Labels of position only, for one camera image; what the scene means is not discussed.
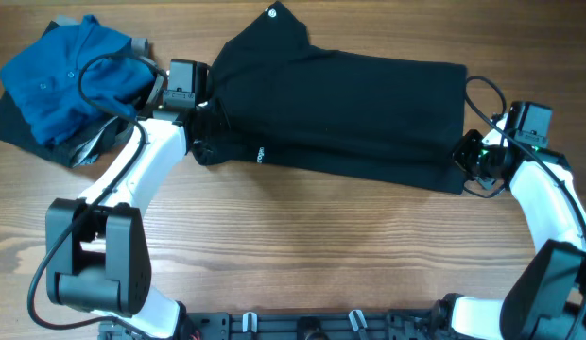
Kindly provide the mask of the black t-shirt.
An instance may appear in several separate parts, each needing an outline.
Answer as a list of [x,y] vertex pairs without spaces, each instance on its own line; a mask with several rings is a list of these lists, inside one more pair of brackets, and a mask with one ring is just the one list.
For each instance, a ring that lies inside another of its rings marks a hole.
[[203,166],[302,168],[460,194],[452,152],[467,69],[327,50],[274,3],[229,40],[212,69],[215,122]]

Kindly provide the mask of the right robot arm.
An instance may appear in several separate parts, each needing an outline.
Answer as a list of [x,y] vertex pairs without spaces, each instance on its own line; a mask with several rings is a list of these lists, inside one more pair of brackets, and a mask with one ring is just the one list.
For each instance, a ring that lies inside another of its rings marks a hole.
[[455,163],[471,180],[501,179],[519,202],[535,256],[502,300],[449,294],[427,332],[436,339],[586,339],[586,212],[561,153],[494,144],[469,131]]

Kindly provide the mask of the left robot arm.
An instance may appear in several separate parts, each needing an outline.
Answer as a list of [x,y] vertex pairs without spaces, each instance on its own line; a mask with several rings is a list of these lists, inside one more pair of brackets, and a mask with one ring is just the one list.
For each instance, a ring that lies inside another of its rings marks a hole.
[[46,294],[95,314],[130,338],[199,339],[182,303],[151,283],[143,217],[171,169],[190,149],[203,110],[151,109],[107,171],[76,199],[56,199],[45,216]]

